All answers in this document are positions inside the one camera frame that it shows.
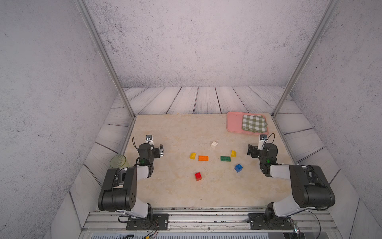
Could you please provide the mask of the blue lego brick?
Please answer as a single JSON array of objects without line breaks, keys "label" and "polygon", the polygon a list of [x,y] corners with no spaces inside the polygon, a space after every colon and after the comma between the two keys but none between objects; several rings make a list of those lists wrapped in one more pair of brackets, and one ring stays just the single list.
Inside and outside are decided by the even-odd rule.
[{"label": "blue lego brick", "polygon": [[243,170],[243,166],[241,164],[237,164],[234,169],[237,173],[239,173]]}]

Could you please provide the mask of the green lego plate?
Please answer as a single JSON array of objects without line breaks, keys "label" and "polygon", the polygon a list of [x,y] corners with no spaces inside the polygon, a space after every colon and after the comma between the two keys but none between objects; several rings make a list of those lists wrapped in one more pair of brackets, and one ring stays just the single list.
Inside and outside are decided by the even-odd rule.
[{"label": "green lego plate", "polygon": [[231,161],[231,157],[230,156],[221,156],[220,157],[220,161],[222,161],[222,162],[230,162]]}]

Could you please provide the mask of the orange lego plate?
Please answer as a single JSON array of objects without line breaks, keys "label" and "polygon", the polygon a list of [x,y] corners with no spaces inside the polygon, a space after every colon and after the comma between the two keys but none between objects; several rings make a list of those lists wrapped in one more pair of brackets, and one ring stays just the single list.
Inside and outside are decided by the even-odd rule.
[{"label": "orange lego plate", "polygon": [[198,157],[198,161],[208,161],[208,160],[209,160],[209,157],[205,155],[199,155]]}]

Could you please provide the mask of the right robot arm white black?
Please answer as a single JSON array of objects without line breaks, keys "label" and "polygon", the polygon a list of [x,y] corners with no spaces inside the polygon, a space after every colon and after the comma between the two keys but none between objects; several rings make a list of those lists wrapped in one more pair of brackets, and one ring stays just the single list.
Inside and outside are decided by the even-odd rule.
[{"label": "right robot arm white black", "polygon": [[278,148],[272,143],[262,147],[248,144],[247,154],[259,159],[265,176],[290,181],[291,194],[268,204],[265,216],[269,219],[286,219],[305,209],[319,211],[334,206],[335,194],[320,166],[279,164]]}]

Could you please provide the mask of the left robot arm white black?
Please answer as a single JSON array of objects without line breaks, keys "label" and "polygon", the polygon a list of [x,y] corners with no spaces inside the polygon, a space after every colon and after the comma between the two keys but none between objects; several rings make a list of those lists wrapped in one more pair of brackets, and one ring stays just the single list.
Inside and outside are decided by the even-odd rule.
[{"label": "left robot arm white black", "polygon": [[124,212],[132,218],[152,220],[152,206],[138,198],[137,182],[152,176],[154,160],[162,156],[163,145],[155,148],[150,143],[144,143],[138,147],[136,165],[109,169],[98,198],[98,208],[101,211]]}]

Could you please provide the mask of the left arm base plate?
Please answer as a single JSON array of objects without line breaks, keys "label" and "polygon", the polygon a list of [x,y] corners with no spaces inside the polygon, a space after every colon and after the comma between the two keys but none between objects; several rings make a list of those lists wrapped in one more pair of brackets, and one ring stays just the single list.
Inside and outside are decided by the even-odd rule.
[{"label": "left arm base plate", "polygon": [[166,231],[168,229],[169,214],[153,214],[152,219],[128,218],[127,231]]}]

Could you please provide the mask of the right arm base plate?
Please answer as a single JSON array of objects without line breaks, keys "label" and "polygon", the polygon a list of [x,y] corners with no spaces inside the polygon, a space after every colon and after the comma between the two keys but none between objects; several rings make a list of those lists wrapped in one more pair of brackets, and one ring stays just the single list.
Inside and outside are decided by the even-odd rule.
[{"label": "right arm base plate", "polygon": [[289,218],[279,218],[266,213],[249,213],[248,223],[252,230],[293,230],[294,225]]}]

